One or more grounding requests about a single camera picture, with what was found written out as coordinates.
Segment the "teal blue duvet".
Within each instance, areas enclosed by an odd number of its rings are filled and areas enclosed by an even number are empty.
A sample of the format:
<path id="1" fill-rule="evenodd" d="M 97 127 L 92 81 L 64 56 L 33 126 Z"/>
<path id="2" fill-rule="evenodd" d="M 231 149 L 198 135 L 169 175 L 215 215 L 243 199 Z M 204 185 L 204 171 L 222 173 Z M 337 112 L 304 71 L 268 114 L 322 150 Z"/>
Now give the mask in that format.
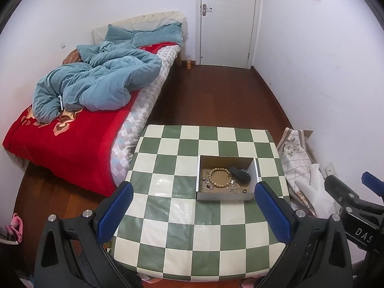
<path id="1" fill-rule="evenodd" d="M 80 60 L 51 70 L 36 84 L 32 113 L 48 124 L 64 110 L 115 111 L 126 106 L 132 92 L 151 84 L 162 60 L 144 46 L 182 45 L 182 23 L 173 21 L 154 30 L 129 30 L 109 25 L 104 41 L 78 45 Z"/>

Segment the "white cardboard box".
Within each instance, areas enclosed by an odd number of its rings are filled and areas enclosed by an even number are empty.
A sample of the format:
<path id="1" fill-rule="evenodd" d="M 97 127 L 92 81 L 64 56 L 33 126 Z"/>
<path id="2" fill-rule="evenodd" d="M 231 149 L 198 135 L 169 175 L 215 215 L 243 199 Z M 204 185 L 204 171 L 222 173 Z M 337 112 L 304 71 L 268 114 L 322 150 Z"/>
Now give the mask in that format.
<path id="1" fill-rule="evenodd" d="M 260 172 L 255 158 L 201 155 L 198 158 L 196 199 L 250 201 L 259 181 Z"/>

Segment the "pink slipper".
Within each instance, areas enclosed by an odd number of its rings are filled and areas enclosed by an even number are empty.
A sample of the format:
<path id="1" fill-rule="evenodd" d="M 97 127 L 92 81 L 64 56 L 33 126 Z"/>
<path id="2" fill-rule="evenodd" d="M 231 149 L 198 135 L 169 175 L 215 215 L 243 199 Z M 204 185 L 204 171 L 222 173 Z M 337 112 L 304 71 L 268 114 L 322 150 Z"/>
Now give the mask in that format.
<path id="1" fill-rule="evenodd" d="M 9 240 L 22 242 L 24 223 L 17 213 L 14 213 L 9 225 L 6 226 L 7 237 Z"/>

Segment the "green white checkered tablecloth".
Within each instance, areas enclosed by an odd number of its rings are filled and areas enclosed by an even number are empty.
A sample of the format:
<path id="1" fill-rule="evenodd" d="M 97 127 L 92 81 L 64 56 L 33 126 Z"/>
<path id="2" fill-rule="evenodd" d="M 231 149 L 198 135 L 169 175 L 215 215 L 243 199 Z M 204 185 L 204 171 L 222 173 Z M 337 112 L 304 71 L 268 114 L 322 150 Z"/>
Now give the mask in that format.
<path id="1" fill-rule="evenodd" d="M 284 249 L 254 200 L 199 201 L 204 156 L 248 158 L 258 180 L 288 198 L 271 134 L 206 126 L 145 127 L 127 180 L 133 201 L 114 233 L 112 257 L 155 278 L 216 282 L 265 274 Z"/>

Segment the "white power strip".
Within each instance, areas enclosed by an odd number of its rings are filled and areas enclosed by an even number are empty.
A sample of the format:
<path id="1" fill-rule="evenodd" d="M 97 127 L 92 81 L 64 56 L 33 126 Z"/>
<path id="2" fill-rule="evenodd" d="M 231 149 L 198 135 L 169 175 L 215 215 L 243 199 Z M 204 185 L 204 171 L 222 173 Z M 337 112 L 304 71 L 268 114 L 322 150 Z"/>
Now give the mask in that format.
<path id="1" fill-rule="evenodd" d="M 330 175 L 334 175 L 334 176 L 338 176 L 337 172 L 336 172 L 336 168 L 334 166 L 334 164 L 332 162 L 330 162 L 326 167 L 325 167 L 325 175 L 326 176 L 330 176 Z"/>

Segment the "floral folded bedding bag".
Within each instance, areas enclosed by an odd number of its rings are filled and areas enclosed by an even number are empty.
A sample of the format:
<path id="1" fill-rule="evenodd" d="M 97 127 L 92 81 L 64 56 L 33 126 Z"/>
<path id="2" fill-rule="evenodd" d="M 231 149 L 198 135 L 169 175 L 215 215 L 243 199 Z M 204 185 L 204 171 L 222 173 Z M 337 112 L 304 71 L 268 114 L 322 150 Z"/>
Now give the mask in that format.
<path id="1" fill-rule="evenodd" d="M 277 145 L 277 151 L 290 196 L 299 207 L 316 216 L 309 198 L 312 159 L 306 150 L 304 131 L 287 127 Z"/>

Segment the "small bottle by door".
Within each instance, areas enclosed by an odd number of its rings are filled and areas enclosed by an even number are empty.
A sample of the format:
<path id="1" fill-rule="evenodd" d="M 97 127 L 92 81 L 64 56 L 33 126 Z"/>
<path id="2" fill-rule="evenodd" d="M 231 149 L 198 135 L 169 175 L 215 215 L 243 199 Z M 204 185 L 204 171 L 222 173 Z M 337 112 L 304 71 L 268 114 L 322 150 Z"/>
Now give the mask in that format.
<path id="1" fill-rule="evenodd" d="M 186 60 L 186 68 L 187 68 L 188 70 L 190 70 L 190 69 L 192 69 L 192 66 L 193 66 L 193 64 L 192 64 L 191 56 L 188 55 L 188 56 L 187 56 L 187 60 Z"/>

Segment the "white door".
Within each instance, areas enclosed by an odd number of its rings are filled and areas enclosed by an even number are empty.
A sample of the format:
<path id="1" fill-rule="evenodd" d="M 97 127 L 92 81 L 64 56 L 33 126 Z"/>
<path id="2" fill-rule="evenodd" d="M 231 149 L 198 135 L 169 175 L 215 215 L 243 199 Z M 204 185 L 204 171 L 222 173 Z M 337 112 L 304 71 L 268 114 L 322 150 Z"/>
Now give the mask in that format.
<path id="1" fill-rule="evenodd" d="M 251 67 L 260 0 L 198 0 L 197 62 Z"/>

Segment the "red patterned blanket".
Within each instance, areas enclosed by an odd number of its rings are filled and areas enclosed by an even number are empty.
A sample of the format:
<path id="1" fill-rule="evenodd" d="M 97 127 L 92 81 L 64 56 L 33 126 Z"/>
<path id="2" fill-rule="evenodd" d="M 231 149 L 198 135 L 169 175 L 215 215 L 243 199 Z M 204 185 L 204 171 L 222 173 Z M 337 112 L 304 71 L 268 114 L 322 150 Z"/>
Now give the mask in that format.
<path id="1" fill-rule="evenodd" d="M 151 53 L 175 43 L 147 46 Z M 50 124 L 39 124 L 32 108 L 11 125 L 3 147 L 17 158 L 51 170 L 57 177 L 88 191 L 110 196 L 114 184 L 110 169 L 111 147 L 139 91 L 116 111 L 64 111 Z"/>

